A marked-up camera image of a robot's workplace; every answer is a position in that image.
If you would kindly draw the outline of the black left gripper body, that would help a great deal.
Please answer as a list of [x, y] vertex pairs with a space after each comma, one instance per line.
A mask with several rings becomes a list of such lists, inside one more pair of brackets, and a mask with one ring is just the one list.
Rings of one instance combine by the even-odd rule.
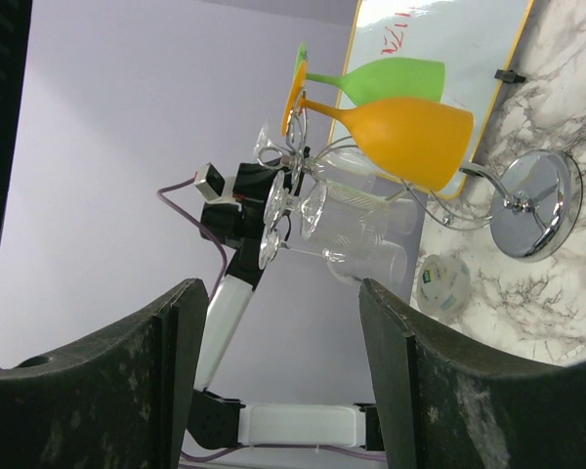
[[276, 171], [258, 163], [240, 163], [233, 186], [235, 203], [204, 202], [200, 223], [217, 240], [238, 249], [244, 239], [260, 240], [265, 227], [264, 212]]

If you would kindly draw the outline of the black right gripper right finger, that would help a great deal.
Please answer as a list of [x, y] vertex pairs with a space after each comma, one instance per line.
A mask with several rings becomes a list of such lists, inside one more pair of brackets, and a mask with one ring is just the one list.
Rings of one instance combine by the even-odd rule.
[[586, 361], [486, 346], [372, 279], [359, 311], [390, 467], [586, 468]]

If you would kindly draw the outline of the green plastic wine glass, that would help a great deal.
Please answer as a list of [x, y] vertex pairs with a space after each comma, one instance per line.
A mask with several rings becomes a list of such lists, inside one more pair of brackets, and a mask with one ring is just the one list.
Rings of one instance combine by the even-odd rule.
[[307, 72], [306, 78], [335, 86], [357, 107], [396, 97], [439, 102], [445, 83], [445, 64], [393, 57], [364, 64], [340, 76]]

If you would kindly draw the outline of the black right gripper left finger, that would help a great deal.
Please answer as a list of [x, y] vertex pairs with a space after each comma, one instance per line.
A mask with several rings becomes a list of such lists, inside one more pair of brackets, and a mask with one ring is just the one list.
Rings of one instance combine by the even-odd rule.
[[0, 468], [175, 468], [208, 296], [186, 279], [137, 312], [0, 368]]

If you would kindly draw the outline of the orange plastic wine glass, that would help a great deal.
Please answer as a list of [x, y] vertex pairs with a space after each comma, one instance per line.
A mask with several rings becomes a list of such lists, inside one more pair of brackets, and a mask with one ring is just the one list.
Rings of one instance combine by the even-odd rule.
[[281, 124], [310, 109], [339, 121], [378, 168], [429, 192], [442, 190], [467, 152], [475, 118], [465, 109], [415, 97], [394, 97], [336, 108], [306, 97], [307, 64], [298, 66]]

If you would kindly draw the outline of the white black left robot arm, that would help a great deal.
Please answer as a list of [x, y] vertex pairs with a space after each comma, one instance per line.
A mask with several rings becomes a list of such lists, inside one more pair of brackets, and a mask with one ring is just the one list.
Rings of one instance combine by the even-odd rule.
[[263, 277], [258, 264], [263, 211], [275, 170], [242, 163], [232, 177], [212, 165], [193, 183], [205, 199], [199, 230], [219, 249], [234, 253], [223, 268], [207, 310], [187, 429], [204, 448], [321, 448], [380, 459], [384, 442], [374, 404], [248, 404], [209, 389], [240, 320]]

